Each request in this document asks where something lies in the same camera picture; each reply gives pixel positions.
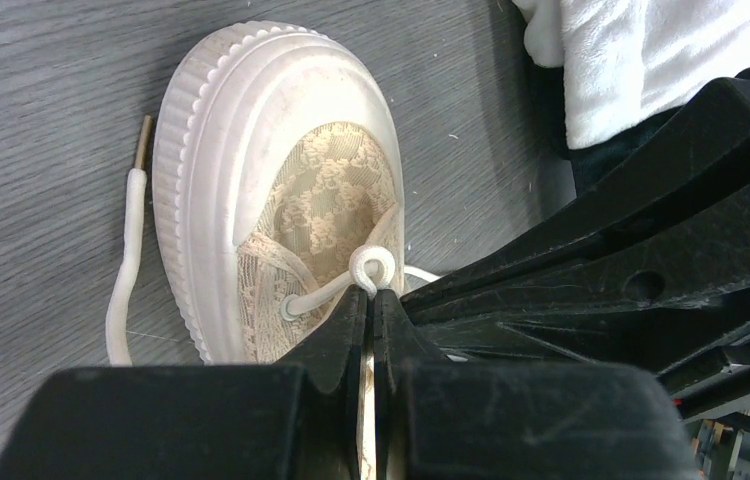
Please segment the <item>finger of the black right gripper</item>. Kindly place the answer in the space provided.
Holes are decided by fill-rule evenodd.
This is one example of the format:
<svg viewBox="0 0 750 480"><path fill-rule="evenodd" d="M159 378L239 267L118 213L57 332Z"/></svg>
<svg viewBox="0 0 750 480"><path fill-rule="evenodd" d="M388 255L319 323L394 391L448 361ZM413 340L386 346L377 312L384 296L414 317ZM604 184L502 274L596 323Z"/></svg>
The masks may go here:
<svg viewBox="0 0 750 480"><path fill-rule="evenodd" d="M402 301L421 311L650 238L750 183L750 68L708 82L591 188L498 251Z"/></svg>

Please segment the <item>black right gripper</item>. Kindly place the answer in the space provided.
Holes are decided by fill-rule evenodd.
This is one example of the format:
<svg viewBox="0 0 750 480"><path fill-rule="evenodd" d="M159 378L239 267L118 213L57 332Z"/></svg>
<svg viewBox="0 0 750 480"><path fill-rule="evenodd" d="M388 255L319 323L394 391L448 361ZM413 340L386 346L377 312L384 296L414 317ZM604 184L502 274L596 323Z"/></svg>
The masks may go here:
<svg viewBox="0 0 750 480"><path fill-rule="evenodd" d="M649 370L686 422L746 410L750 184L615 253L408 313L448 349L504 358L550 351Z"/></svg>

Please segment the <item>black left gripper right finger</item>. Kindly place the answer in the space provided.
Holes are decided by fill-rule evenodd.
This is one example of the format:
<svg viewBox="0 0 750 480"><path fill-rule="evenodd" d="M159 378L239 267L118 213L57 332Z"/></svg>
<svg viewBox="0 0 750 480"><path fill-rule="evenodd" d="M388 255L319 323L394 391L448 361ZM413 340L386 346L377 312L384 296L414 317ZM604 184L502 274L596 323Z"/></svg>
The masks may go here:
<svg viewBox="0 0 750 480"><path fill-rule="evenodd" d="M373 301L381 479L695 479L648 373L619 364L456 362L392 291Z"/></svg>

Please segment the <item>beige sneaker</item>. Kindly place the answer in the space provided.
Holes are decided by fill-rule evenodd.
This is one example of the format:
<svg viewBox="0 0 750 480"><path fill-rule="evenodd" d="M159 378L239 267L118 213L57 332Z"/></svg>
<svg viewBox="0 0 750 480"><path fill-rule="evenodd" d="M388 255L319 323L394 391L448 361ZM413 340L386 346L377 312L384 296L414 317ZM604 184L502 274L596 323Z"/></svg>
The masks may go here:
<svg viewBox="0 0 750 480"><path fill-rule="evenodd" d="M207 364L279 360L350 286L404 294L408 277L436 280L404 259L385 97L352 52L305 27L250 21L211 33L144 120L105 319L114 366L132 362L145 187L169 286Z"/></svg>

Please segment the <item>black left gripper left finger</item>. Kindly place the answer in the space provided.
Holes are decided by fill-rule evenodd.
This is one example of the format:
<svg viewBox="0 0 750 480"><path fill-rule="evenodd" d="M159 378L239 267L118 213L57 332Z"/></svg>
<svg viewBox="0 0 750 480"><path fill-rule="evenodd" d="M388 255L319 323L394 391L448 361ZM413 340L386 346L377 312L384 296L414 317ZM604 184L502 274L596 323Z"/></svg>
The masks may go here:
<svg viewBox="0 0 750 480"><path fill-rule="evenodd" d="M367 306L347 289L272 364L57 372L14 427L0 479L357 479Z"/></svg>

